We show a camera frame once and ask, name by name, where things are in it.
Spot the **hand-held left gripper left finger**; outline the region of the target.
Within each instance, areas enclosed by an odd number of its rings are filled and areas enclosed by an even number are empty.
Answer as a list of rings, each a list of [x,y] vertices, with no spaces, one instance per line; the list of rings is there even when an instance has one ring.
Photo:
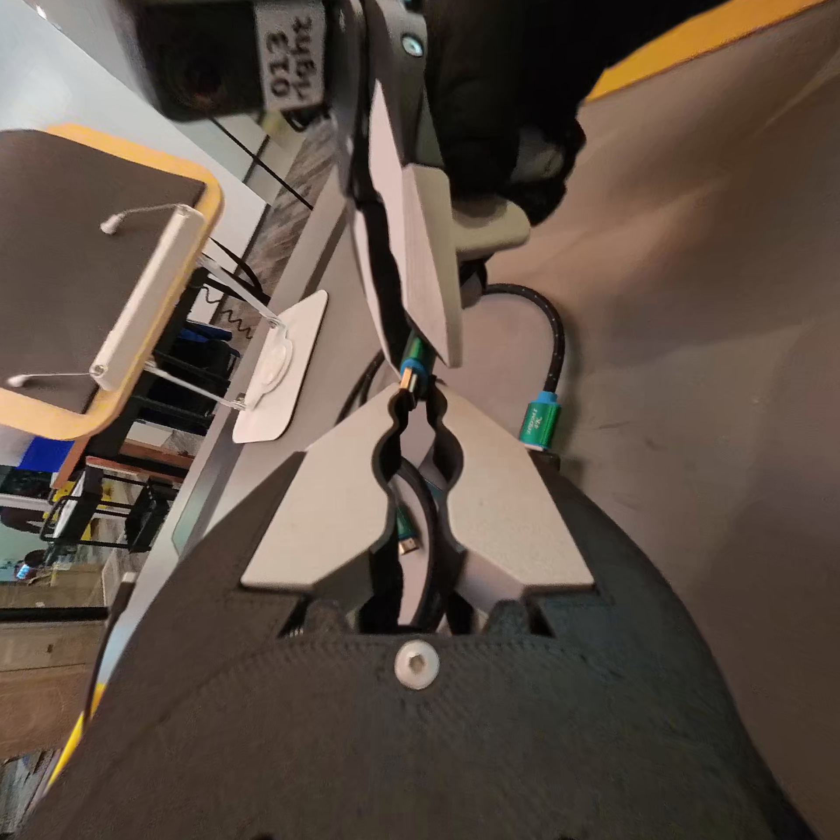
[[[373,596],[371,555],[394,524],[375,455],[397,428],[392,384],[303,453],[254,554],[244,588],[335,601],[346,613]]]

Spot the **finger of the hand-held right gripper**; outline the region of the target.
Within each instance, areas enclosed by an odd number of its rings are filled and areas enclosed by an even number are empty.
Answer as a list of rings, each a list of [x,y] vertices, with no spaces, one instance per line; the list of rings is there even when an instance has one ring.
[[[450,369],[463,363],[463,318],[449,182],[439,168],[402,163],[382,84],[374,84],[367,163],[385,207],[412,330]]]
[[[392,253],[386,210],[377,197],[361,203],[350,197],[348,215],[374,329],[385,362],[400,375],[412,326],[403,306],[402,282]]]

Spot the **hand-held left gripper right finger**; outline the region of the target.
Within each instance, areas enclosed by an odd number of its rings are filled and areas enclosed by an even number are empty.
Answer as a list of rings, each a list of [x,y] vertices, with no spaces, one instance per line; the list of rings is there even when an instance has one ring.
[[[594,575],[535,453],[451,387],[431,387],[427,420],[444,477],[444,535],[455,592],[488,616],[500,602],[591,594]]]

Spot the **black metal rack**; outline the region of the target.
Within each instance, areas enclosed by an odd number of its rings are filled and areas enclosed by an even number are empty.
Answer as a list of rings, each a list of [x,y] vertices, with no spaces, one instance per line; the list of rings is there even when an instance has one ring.
[[[38,535],[55,550],[149,551],[180,486],[178,476],[90,458],[54,497]]]

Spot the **dark wood-edged table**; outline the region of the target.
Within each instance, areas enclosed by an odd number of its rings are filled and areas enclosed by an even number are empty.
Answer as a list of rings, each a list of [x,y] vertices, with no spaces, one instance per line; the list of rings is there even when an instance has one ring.
[[[121,413],[224,209],[199,164],[75,124],[2,131],[2,425]]]

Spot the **blue storage box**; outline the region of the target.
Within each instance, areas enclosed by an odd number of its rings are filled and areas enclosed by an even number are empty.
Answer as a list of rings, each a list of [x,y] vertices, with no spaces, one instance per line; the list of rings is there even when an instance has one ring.
[[[46,437],[33,437],[17,468],[55,474],[67,460],[75,442]]]

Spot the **brown wooden cabinet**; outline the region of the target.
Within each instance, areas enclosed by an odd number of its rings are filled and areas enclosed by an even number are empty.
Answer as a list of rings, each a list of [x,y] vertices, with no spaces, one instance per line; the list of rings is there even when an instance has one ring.
[[[63,745],[81,713],[103,620],[38,616],[11,622],[13,609],[104,607],[95,571],[59,572],[1,586],[1,760]]]

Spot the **yellow plastic bin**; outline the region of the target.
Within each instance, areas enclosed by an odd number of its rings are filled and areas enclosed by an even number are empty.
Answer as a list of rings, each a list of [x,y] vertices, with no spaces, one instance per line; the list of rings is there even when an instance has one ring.
[[[725,2],[679,24],[605,70],[585,102],[609,97],[825,5],[826,1]]]

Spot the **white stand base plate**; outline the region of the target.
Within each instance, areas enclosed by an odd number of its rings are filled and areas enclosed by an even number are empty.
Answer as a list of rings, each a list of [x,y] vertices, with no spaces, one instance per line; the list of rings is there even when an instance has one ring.
[[[286,432],[319,336],[328,293],[315,291],[284,312],[273,312],[252,292],[240,287],[234,276],[214,259],[195,252],[198,235],[207,232],[208,221],[197,209],[183,203],[126,209],[111,215],[99,227],[106,236],[113,237],[130,216],[163,211],[171,211],[172,215],[88,368],[70,374],[26,373],[8,377],[2,387],[2,425],[52,439],[92,436],[116,417],[118,404],[144,372],[234,411],[238,417],[232,439],[237,445],[275,441]],[[245,395],[234,400],[178,379],[164,371],[153,357],[156,340],[151,330],[159,324],[164,307],[173,296],[176,272],[186,270],[191,257],[209,271],[212,279],[219,280],[231,291],[238,291],[268,327]],[[37,379],[58,378],[82,379],[97,387],[85,413],[73,413],[24,392]]]

